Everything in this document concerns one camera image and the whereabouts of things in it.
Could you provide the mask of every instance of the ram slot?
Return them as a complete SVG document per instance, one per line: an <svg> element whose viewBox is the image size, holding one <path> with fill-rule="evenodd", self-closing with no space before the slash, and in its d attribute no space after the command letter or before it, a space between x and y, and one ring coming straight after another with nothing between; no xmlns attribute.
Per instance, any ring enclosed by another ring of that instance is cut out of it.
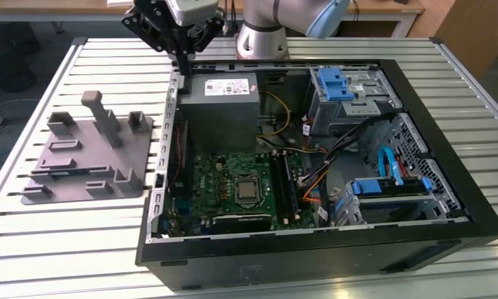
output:
<svg viewBox="0 0 498 299"><path fill-rule="evenodd" d="M299 220L299 203L288 155L272 154L270 164L278 219L283 224L290 224Z"/></svg>

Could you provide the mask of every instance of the motherboard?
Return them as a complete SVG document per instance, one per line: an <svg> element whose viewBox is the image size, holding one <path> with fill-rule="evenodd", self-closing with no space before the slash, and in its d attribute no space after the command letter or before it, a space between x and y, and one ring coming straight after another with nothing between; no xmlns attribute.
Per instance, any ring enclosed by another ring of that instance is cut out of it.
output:
<svg viewBox="0 0 498 299"><path fill-rule="evenodd" d="M311 204L298 193L303 173L299 153L196 156L194 235L315 227Z"/></svg>

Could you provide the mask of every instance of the sticker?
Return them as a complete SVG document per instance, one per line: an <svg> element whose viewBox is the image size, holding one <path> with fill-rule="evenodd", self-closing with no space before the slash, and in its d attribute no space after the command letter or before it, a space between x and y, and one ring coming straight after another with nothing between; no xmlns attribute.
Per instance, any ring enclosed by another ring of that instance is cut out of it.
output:
<svg viewBox="0 0 498 299"><path fill-rule="evenodd" d="M206 82L206 96L248 94L251 94L250 79L220 79Z"/></svg>
<svg viewBox="0 0 498 299"><path fill-rule="evenodd" d="M327 221L329 219L329 212L325 211L325 209L320 206L317 209L317 214L321 216L321 218Z"/></svg>
<svg viewBox="0 0 498 299"><path fill-rule="evenodd" d="M361 84L351 85L349 88L351 88L352 92L364 92L365 91L364 86Z"/></svg>
<svg viewBox="0 0 498 299"><path fill-rule="evenodd" d="M303 135L309 136L311 135L311 126L303 125Z"/></svg>

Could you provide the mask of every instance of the metal table surface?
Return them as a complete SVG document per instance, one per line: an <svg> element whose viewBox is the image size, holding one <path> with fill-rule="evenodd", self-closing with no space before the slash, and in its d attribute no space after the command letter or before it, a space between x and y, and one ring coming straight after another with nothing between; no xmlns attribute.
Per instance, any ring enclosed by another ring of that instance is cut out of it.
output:
<svg viewBox="0 0 498 299"><path fill-rule="evenodd" d="M290 40L299 58L396 59L498 213L498 107L444 45L428 39ZM200 59L235 59L216 39ZM162 296L288 298L498 297L498 240L413 273L224 288L175 294L135 266L147 191L139 198L24 206L19 191L47 141L46 120L68 111L90 118L86 90L100 90L118 116L142 110L162 124L171 61L138 39L74 45L0 172L0 298ZM150 169L159 151L154 130ZM147 185L154 183L147 174Z"/></svg>

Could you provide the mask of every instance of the blue plastic latch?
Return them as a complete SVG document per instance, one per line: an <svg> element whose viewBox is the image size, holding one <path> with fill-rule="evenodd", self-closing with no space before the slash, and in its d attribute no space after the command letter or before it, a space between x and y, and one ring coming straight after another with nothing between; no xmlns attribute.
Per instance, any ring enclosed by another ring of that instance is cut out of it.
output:
<svg viewBox="0 0 498 299"><path fill-rule="evenodd" d="M423 185L425 185L427 190L431 192L433 190L433 184L429 178L423 178Z"/></svg>
<svg viewBox="0 0 498 299"><path fill-rule="evenodd" d="M363 194L383 193L383 189L380 188L380 184L376 179L364 179L356 182L360 184L360 188L363 189Z"/></svg>
<svg viewBox="0 0 498 299"><path fill-rule="evenodd" d="M355 195L359 195L363 192L363 189L360 188L360 185L356 182L351 184L351 187Z"/></svg>
<svg viewBox="0 0 498 299"><path fill-rule="evenodd" d="M352 101L356 98L348 88L348 79L343 76L339 68L320 69L319 76L323 89L325 90L327 100Z"/></svg>
<svg viewBox="0 0 498 299"><path fill-rule="evenodd" d="M339 202L336 203L336 206L335 206L335 215L340 211L340 208L343 206L344 201L345 201L344 198L340 197L340 200L339 200Z"/></svg>

